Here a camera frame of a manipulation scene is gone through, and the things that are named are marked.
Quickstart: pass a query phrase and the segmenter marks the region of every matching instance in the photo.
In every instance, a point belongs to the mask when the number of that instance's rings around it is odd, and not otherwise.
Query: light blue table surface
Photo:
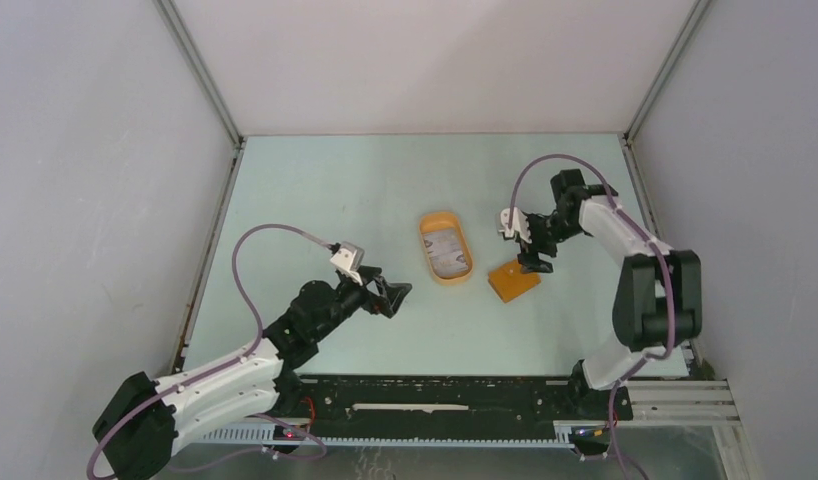
[[[518,253],[498,235],[496,218],[520,170],[547,153],[593,162],[641,221],[614,134],[250,137],[185,368],[251,341],[255,322],[233,283],[232,249],[254,225],[288,223],[329,242],[350,241],[365,249],[363,263],[382,267],[387,280],[414,285],[397,316],[356,313],[298,373],[568,375],[612,334],[619,268],[609,255],[593,239],[570,239],[559,247],[554,273],[509,304],[487,281],[489,271]],[[547,161],[533,168],[517,205],[550,213],[550,177],[574,167]],[[595,181],[591,174],[586,179]],[[424,258],[418,221],[439,210],[460,217],[473,253],[473,275],[461,285],[437,284]],[[329,252],[283,231],[251,237],[239,264],[266,324],[307,281],[337,282]],[[675,352],[641,375],[687,375],[682,353]]]

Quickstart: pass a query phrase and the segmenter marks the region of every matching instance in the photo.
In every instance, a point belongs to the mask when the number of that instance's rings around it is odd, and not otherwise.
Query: gray floor
[[[718,449],[708,428],[622,429],[625,454],[651,479],[723,479]],[[206,463],[240,447],[192,445],[172,463]],[[316,462],[273,461],[253,454],[187,477],[163,472],[159,480],[438,480],[438,479],[620,479],[614,461],[580,463],[564,450],[460,448],[333,448]]]

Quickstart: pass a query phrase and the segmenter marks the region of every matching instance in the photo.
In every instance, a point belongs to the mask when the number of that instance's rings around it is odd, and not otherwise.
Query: robotic arm
[[[141,372],[123,382],[94,424],[98,442],[137,405],[171,387],[176,390],[129,420],[104,447],[119,480],[152,477],[188,444],[230,422],[269,410],[287,414],[302,395],[294,370],[318,352],[319,341],[360,308],[387,318],[397,313],[410,284],[389,284],[380,268],[360,265],[364,251],[350,243],[335,244],[331,250],[338,285],[333,288],[320,280],[303,285],[249,355],[245,356],[251,344],[194,370],[155,380]],[[222,368],[235,358],[236,365]],[[219,370],[182,386],[213,369]]]
[[[556,257],[556,245],[580,233],[597,239],[621,268],[612,308],[615,335],[574,367],[569,386],[577,402],[590,391],[610,389],[642,358],[664,354],[668,306],[657,284],[664,287],[671,282],[674,292],[674,346],[700,334],[700,259],[652,235],[642,239],[622,218],[618,201],[609,200],[603,185],[586,185],[580,170],[563,170],[550,184],[556,200],[556,210],[550,215],[525,214],[514,208],[510,226],[510,209],[500,213],[504,239],[515,240],[521,248],[522,271],[551,273],[553,266],[541,256]],[[609,190],[617,196],[611,187]],[[670,278],[663,278],[651,244],[665,258]]]

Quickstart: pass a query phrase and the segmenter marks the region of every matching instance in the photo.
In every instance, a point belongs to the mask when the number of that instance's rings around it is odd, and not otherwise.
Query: white wall
[[[177,4],[255,135],[620,132],[694,0]]]
[[[635,146],[766,476],[818,478],[818,0],[715,2]]]
[[[231,158],[152,2],[0,2],[0,479],[168,365]]]

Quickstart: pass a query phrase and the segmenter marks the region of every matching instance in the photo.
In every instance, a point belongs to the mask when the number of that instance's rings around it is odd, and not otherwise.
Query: orange block
[[[521,273],[521,264],[517,259],[489,272],[489,285],[503,303],[509,303],[513,298],[540,283],[538,273]]]

